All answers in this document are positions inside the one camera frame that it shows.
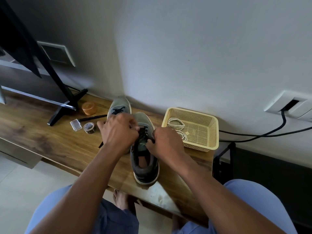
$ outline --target plastic basket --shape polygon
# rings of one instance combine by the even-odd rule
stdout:
[[[183,141],[184,147],[204,152],[219,147],[219,124],[214,116],[182,108],[168,108],[162,127],[168,126],[171,117],[179,118],[185,124],[183,129],[172,127],[187,135],[188,140]],[[172,121],[171,124],[180,125],[177,121]]]

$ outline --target white wall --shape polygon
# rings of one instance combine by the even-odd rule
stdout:
[[[312,94],[311,0],[7,1],[37,40],[68,47],[77,67],[58,71],[69,84],[102,97],[197,110],[220,129],[261,134],[281,124],[263,109],[282,90]],[[310,126],[288,119],[281,132]],[[238,146],[312,167],[311,138]]]

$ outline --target blue pants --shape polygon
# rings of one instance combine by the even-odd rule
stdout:
[[[287,234],[296,234],[296,229],[283,204],[271,191],[260,184],[245,180],[232,180],[224,184],[236,196],[281,228]],[[65,195],[70,186],[58,189],[49,194],[35,210],[25,234],[28,234],[41,219]],[[102,200],[93,233],[138,233],[138,219],[128,210],[121,210],[107,200]],[[217,233],[209,221],[209,228],[201,227],[192,222],[175,231],[174,234],[213,234]]]

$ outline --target forearm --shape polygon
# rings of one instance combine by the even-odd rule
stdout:
[[[218,233],[284,233],[189,156],[182,158],[175,170],[192,190]]]
[[[33,229],[35,233],[90,233],[119,156],[103,146],[66,195]]]

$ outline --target wooden table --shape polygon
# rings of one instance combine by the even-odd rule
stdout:
[[[47,125],[57,106],[21,94],[4,91],[7,104],[0,104],[0,138],[37,153],[56,163],[81,173],[99,151],[101,134],[96,130],[87,134],[75,132],[70,121],[88,117],[82,111],[63,116],[54,126]],[[111,101],[85,95],[80,101],[93,101],[98,106],[95,115],[107,114]],[[163,116],[132,108],[132,112],[146,113],[155,127],[162,124]],[[212,170],[213,151],[208,153],[185,148],[200,165]],[[189,220],[207,224],[207,216],[184,181],[167,165],[159,162],[158,181],[150,186],[139,185],[133,175],[129,154],[116,165],[109,186],[138,197],[166,211]]]

